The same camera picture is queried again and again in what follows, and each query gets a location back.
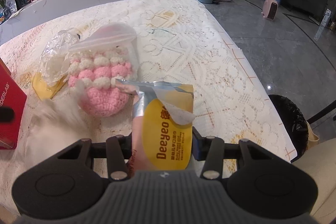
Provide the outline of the red lidded clear container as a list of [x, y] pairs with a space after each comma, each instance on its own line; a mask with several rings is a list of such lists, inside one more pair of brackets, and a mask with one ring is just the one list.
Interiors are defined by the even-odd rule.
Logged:
[[11, 150], [17, 147], [27, 96], [12, 79], [11, 72], [2, 60], [0, 69], [0, 146], [1, 150]]

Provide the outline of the pink space heater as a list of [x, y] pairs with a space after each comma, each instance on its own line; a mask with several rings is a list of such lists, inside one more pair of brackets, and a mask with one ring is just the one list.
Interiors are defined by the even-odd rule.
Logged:
[[263, 15], [263, 18], [274, 20], [277, 10], [278, 2], [276, 0], [265, 0], [261, 13]]

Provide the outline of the yellow wet wipes pack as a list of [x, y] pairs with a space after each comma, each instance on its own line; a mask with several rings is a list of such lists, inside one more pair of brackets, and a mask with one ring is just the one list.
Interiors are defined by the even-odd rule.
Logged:
[[129, 80], [116, 80], [116, 87], [133, 96], [130, 174], [186, 169], [193, 141], [194, 87]]

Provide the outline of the green plant glass vase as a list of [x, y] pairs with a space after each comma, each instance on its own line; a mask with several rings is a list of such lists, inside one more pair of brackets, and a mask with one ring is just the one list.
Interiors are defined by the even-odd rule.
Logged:
[[0, 0], [0, 5], [2, 8], [2, 14], [3, 14], [3, 22], [7, 21], [9, 17], [11, 16], [10, 8], [6, 5], [7, 0]]

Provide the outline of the white fleece drawstring bag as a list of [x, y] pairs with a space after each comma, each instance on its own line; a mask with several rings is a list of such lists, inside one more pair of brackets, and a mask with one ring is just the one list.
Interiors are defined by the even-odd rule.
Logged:
[[80, 115], [79, 102], [88, 97], [82, 81], [75, 84], [63, 102], [42, 101], [31, 121], [25, 145], [25, 169], [30, 169], [92, 133]]

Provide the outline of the white lace tablecloth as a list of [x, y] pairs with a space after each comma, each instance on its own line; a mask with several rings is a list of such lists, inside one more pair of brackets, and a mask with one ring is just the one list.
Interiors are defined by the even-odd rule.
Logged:
[[197, 0], [124, 0], [76, 11], [1, 44], [1, 59], [27, 94], [18, 146], [1, 151], [1, 205], [17, 212], [14, 180], [24, 171], [26, 139], [41, 105], [31, 83], [46, 43], [75, 27], [82, 38], [112, 22], [137, 32], [138, 80], [191, 84], [193, 125], [203, 135], [234, 143], [251, 139], [284, 160], [297, 155], [276, 109], [242, 50]]

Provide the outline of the yellow cloth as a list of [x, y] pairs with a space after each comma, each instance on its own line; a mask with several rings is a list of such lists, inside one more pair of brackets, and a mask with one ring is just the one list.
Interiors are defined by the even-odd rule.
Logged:
[[54, 95], [65, 85], [65, 78], [66, 77], [62, 77], [56, 84], [49, 86], [42, 78], [41, 73], [38, 72], [33, 77], [32, 87], [41, 101], [52, 99]]

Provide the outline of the clear plastic bag tissue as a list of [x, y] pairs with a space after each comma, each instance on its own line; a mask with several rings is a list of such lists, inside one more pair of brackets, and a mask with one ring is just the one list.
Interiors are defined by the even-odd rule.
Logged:
[[80, 41], [80, 32], [76, 28], [59, 31], [46, 44], [40, 60], [38, 72], [48, 86], [55, 85], [67, 74], [66, 57], [69, 48]]

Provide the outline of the pink white crochet pouch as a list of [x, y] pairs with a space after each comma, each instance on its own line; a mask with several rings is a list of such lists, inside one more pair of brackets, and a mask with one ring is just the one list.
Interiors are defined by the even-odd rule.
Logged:
[[69, 48], [68, 86], [87, 114], [105, 118], [117, 114], [129, 95], [118, 80], [135, 80], [138, 71], [137, 33], [126, 23], [104, 25]]

